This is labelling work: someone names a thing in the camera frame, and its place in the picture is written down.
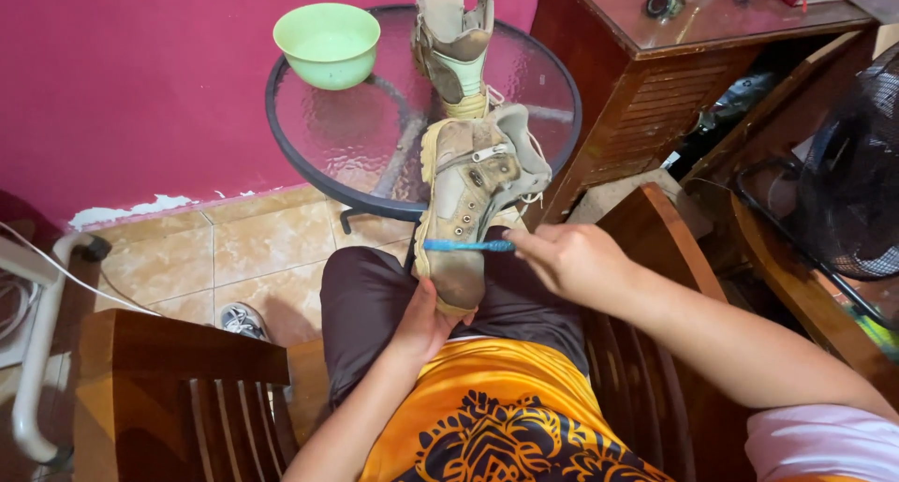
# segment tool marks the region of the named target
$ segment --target white sleeve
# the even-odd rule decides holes
[[[746,455],[759,482],[805,474],[855,476],[869,482],[899,477],[899,425],[837,405],[806,405],[758,413],[747,424]]]

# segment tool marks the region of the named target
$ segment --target sneaker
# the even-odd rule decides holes
[[[494,0],[478,0],[466,12],[464,0],[416,0],[418,19],[412,33],[412,57],[441,96],[447,117],[486,116],[484,85],[487,43],[494,32]]]
[[[421,139],[421,177],[431,202],[415,230],[415,270],[434,281],[441,311],[468,315],[484,297],[484,257],[425,251],[424,240],[482,242],[506,205],[542,198],[552,170],[528,131],[527,108],[511,104],[485,119],[431,125]]]
[[[222,308],[222,329],[229,333],[242,334],[256,340],[268,341],[265,334],[263,315],[250,306],[243,303],[229,303]]]

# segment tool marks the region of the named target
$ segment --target watch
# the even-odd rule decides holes
[[[652,18],[670,18],[683,9],[684,0],[646,0],[646,15]]]

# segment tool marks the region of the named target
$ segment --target green bowl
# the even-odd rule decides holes
[[[306,83],[342,90],[371,74],[381,27],[365,9],[322,2],[282,16],[273,35],[287,63]]]

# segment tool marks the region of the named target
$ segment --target peeling paint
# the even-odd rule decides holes
[[[109,222],[132,215],[146,215],[198,202],[185,196],[178,196],[177,198],[170,198],[163,194],[155,194],[155,196],[156,201],[153,203],[142,203],[127,210],[121,208],[87,208],[76,213],[68,224],[75,230],[81,231],[85,225],[92,223]]]

